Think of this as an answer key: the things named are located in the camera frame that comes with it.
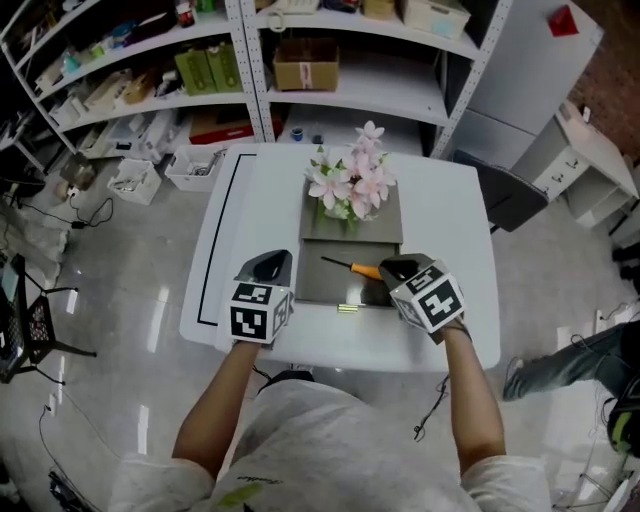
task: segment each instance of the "red triangular object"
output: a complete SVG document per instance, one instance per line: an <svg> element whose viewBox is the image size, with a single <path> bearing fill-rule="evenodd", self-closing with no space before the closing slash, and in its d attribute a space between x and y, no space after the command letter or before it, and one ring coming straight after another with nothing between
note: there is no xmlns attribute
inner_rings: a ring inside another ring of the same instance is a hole
<svg viewBox="0 0 640 512"><path fill-rule="evenodd" d="M553 37L572 36L578 34L578 27L568 5L560 7L549 20L549 28Z"/></svg>

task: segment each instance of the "gray floor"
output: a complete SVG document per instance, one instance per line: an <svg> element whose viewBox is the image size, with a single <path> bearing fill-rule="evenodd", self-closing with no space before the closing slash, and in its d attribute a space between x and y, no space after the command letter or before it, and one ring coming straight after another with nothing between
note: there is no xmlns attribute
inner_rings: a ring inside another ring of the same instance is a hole
<svg viewBox="0 0 640 512"><path fill-rule="evenodd" d="M88 216L102 202L104 183L113 172L111 165L97 186L78 199L81 215ZM56 510L48 493L52 462L38 433L50 393L58 407L54 418L47 415L42 422L47 444L82 493L101 509L107 507L124 453L169 456L184 416L223 357L178 333L207 200L206 194L180 192L164 182L150 207L115 198L108 224L73 233L59 284L78 286L80 294L73 313L68 312L67 294L54 298L54 324L61 341L95 349L99 357L49 356L41 367L64 376L64 392L36 374L0 387L0 450L34 510ZM52 211L71 218L73 212L66 208ZM588 327L596 308L608 312L635 296L617 276L606 234L580 228L561 202L516 233L496 233L493 241L503 354L501 364L489 371L496 389L512 356L553 352L567 342L567 334ZM260 367L276 373L284 365ZM433 404L443 377L335 370L319 374L379 408L397 422L398 435L407 437L413 437L414 425ZM262 383L254 375L247 407ZM610 453L596 418L603 393L584 383L501 404L509 452L540 457L557 491L575 489L579 474L593 466L594 453L600 457L596 469L606 471ZM445 401L417 446L457 471L448 412Z"/></svg>

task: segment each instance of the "brick wall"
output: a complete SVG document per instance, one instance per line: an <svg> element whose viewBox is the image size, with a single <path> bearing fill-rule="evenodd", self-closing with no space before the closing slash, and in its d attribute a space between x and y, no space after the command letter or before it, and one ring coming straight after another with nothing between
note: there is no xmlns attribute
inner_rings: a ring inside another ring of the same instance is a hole
<svg viewBox="0 0 640 512"><path fill-rule="evenodd" d="M569 95L622 153L640 158L640 0L574 0L605 31Z"/></svg>

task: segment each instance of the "table leg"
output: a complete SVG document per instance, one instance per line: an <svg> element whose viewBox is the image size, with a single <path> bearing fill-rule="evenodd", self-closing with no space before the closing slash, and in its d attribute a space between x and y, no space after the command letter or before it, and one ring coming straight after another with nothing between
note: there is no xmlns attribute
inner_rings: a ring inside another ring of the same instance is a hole
<svg viewBox="0 0 640 512"><path fill-rule="evenodd" d="M32 154L27 150L27 148L25 148L25 147L24 147L24 145L22 144L22 142L20 142L19 140L17 140L17 141L15 141L15 142L13 143L13 145L14 145L15 147L17 147L17 148L20 150L20 153L22 153L22 154L25 156L25 158L26 158L27 160L29 160L29 162L31 162L31 163L35 166L35 168L36 168L36 169L38 169L39 171L44 172L44 165L42 165L40 162L38 162L38 161L36 160L36 157L35 157L35 156L33 156L33 155L32 155Z"/></svg>

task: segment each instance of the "screwdriver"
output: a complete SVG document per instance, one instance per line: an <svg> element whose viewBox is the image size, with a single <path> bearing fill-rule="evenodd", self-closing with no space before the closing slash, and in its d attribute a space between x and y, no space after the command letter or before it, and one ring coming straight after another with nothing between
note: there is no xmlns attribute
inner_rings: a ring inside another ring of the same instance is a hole
<svg viewBox="0 0 640 512"><path fill-rule="evenodd" d="M376 281L382 281L382 276L380 275L380 270L378 267L369 267L367 265L359 265L357 263L343 263L342 261L334 260L332 258L327 258L326 256L320 256L323 260L330 261L331 263L335 263L336 265L342 265L343 267L347 267L351 272L355 274L360 274L365 277L369 277L371 279L375 279Z"/></svg>

